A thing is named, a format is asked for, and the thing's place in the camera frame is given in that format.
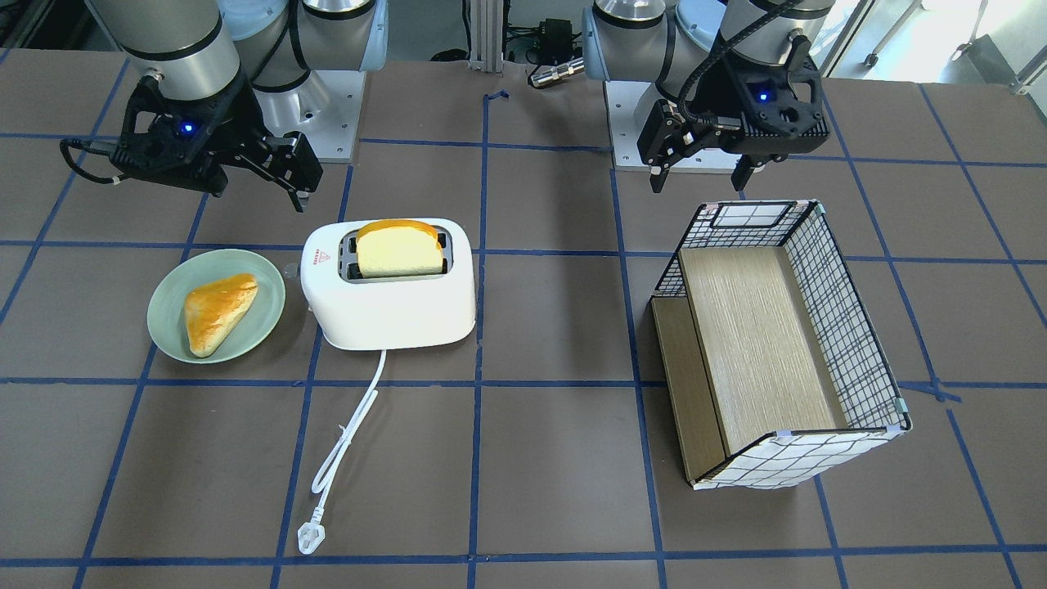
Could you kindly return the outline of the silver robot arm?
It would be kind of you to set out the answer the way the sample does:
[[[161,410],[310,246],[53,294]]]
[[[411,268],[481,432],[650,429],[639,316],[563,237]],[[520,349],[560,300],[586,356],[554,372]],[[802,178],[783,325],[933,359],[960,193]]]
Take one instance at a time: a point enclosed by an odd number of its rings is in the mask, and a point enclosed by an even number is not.
[[[64,139],[97,184],[127,180],[220,197],[254,173],[303,212],[325,161],[346,161],[366,72],[388,56],[385,1],[94,1],[139,73],[119,137]]]
[[[831,1],[595,1],[586,74],[650,83],[636,149],[661,191],[670,168],[705,150],[738,157],[736,191],[754,173],[830,135],[811,46]]]

